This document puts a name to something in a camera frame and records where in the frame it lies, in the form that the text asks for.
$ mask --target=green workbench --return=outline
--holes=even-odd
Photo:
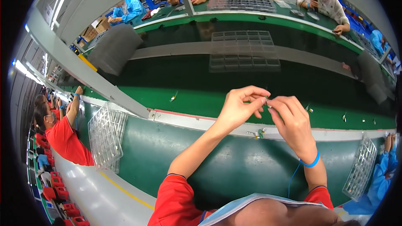
[[[99,107],[85,103],[79,114],[79,137],[90,148],[87,124]],[[173,159],[201,136],[199,130],[180,128],[129,116],[123,136],[121,178],[138,189],[157,196]],[[377,148],[383,139],[373,142]],[[334,206],[350,199],[342,193],[359,141],[317,142],[328,176]],[[218,208],[251,193],[287,197],[289,179],[298,165],[293,151],[283,141],[227,136],[188,179],[200,209]],[[291,183],[290,198],[302,200],[308,192],[303,168]]]

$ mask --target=face mask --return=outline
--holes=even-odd
[[[224,205],[223,207],[221,207],[220,209],[215,211],[213,214],[208,216],[200,224],[198,224],[198,226],[214,225],[215,223],[222,221],[223,219],[229,217],[233,213],[246,207],[251,202],[256,201],[258,199],[266,199],[266,198],[277,200],[277,201],[279,201],[283,204],[286,204],[287,206],[291,206],[291,207],[299,207],[299,206],[303,206],[303,205],[316,205],[316,206],[321,206],[323,208],[327,208],[322,203],[298,202],[298,201],[290,200],[288,198],[283,198],[283,197],[276,196],[276,195],[254,193],[254,194],[234,200],[234,201]]]
[[[52,112],[52,114],[50,114],[50,115],[46,115],[45,117],[48,117],[48,116],[53,117],[53,120],[51,121],[51,123],[55,124],[57,122],[57,117],[56,117],[56,114],[54,112]]]

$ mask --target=red stool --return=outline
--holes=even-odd
[[[73,222],[71,220],[63,220],[66,226],[74,226]]]
[[[60,176],[52,177],[52,187],[64,187],[64,183],[62,182],[62,178]]]
[[[50,149],[50,144],[49,143],[44,143],[43,147],[46,148],[46,149]]]
[[[56,187],[56,192],[57,192],[57,195],[61,199],[64,199],[64,200],[69,200],[70,199],[69,198],[69,193],[68,193],[66,187]]]
[[[49,149],[44,149],[45,155],[52,156],[52,152]]]
[[[79,209],[77,209],[75,207],[75,203],[66,203],[66,204],[63,204],[63,207],[64,207],[68,217],[81,216]]]
[[[48,156],[48,162],[49,162],[50,166],[54,167],[54,158],[53,157]]]
[[[85,221],[83,216],[73,217],[71,220],[73,220],[75,226],[90,226],[89,222]]]

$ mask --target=yellow bar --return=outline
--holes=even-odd
[[[82,54],[78,54],[78,58],[80,58],[83,62],[85,62],[90,68],[92,68],[95,72],[98,71]]]

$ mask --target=blue wristband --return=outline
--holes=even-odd
[[[306,164],[306,163],[304,163],[301,159],[300,159],[300,162],[303,163],[303,165],[306,166],[307,168],[312,168],[312,167],[314,167],[315,165],[317,165],[317,162],[318,162],[319,159],[320,159],[320,153],[317,151],[317,157],[316,157],[316,159],[314,160],[313,163],[311,163],[311,164]]]

